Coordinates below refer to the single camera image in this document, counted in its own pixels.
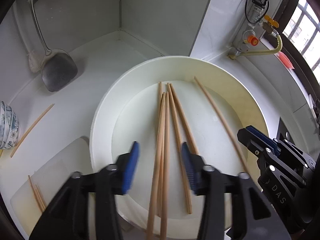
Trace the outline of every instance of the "black cable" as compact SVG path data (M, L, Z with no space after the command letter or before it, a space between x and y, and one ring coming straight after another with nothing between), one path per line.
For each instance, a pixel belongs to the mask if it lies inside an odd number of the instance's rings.
M251 22L248 18L248 15L247 15L247 5L248 5L248 0L245 0L245 5L244 5L244 15L245 15L245 18L247 19L247 21L251 24L257 24L259 21L261 21L261 19L266 15L266 13L268 12L269 10L269 0L267 0L268 2L268 5L267 5L267 9L265 10L265 12L263 13L263 15L255 22Z

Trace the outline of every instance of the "stack of bowls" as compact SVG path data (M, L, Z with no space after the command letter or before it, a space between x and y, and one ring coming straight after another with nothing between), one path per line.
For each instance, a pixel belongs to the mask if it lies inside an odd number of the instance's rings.
M19 122L16 114L0 101L0 149L11 149L18 143Z

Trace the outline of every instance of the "metal spatula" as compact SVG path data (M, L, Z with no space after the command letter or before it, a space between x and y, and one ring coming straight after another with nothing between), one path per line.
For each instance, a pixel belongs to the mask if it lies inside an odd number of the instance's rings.
M66 86L77 75L78 69L67 52L62 49L48 48L38 24L34 0L28 0L28 2L36 31L45 50L45 56L41 62L41 76L46 88L50 92L55 92Z

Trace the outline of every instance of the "orange knob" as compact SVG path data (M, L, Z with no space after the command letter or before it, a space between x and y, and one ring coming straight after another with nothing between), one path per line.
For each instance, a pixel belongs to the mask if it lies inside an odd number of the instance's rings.
M249 35L248 37L248 42L252 45L252 46L257 46L259 43L259 40L257 39L256 36L254 35Z

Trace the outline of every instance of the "metal screw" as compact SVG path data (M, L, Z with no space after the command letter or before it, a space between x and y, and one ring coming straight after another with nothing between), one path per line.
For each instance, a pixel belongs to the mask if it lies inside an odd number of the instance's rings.
M241 173L239 173L239 178L241 178L241 179L248 179L248 178L250 178L250 176L249 176L248 173L241 172Z
M205 166L203 166L202 167L202 169L204 170L204 171L214 171L214 167L212 167L211 165L205 165Z
M108 171L116 171L117 169L118 169L118 166L115 165L115 164L109 164L109 165L107 166L107 170L108 170Z
M79 171L75 171L71 176L71 178L73 179L79 179L80 177L81 177L81 172Z

